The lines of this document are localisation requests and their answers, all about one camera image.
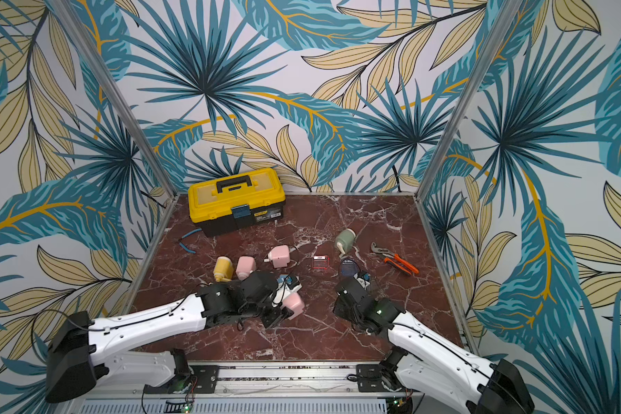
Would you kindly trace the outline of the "blue transparent tray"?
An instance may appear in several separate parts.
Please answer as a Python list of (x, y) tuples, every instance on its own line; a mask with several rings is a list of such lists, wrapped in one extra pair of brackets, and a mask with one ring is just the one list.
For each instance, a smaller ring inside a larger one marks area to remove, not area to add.
[(360, 266), (352, 258), (344, 258), (341, 260), (339, 274), (343, 277), (353, 278), (361, 271)]

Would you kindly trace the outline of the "yellow pencil sharpener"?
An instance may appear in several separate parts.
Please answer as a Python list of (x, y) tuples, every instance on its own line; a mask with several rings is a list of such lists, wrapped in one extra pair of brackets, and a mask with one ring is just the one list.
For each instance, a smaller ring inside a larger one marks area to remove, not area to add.
[(226, 256), (219, 256), (217, 258), (213, 274), (215, 281), (217, 282), (231, 281), (234, 275), (234, 265), (232, 260)]

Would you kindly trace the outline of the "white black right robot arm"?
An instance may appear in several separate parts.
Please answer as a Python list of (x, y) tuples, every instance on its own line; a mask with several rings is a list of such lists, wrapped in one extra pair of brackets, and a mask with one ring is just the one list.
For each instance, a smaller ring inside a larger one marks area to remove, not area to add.
[(512, 363), (493, 363), (453, 344), (389, 298), (374, 298), (354, 278), (342, 277), (336, 293), (337, 317), (392, 345), (379, 366), (393, 390), (427, 394), (458, 413), (534, 412), (531, 394)]

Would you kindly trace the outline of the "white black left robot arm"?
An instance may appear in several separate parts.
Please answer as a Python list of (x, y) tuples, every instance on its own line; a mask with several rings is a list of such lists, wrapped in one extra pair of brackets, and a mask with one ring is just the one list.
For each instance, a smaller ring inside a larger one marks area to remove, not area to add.
[(153, 388), (185, 383), (191, 369), (183, 351), (138, 352), (150, 343), (258, 318), (266, 328), (299, 315), (298, 278), (255, 271), (244, 280), (217, 282), (172, 303), (117, 317), (67, 317), (48, 346), (45, 400), (75, 400), (93, 388), (129, 382)]

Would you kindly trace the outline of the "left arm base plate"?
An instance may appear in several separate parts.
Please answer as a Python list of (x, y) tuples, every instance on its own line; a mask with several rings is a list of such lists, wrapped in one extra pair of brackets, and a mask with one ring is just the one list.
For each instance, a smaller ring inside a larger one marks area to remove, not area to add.
[(145, 394), (182, 394), (215, 392), (219, 374), (218, 365), (191, 365), (183, 368), (181, 373), (174, 370), (172, 379), (162, 386), (144, 386)]

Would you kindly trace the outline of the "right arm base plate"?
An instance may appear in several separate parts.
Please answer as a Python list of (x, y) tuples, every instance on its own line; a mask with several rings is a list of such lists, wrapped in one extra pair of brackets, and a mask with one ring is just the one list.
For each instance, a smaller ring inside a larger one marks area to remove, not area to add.
[(358, 364), (356, 384), (360, 393), (393, 393), (391, 373), (381, 364)]

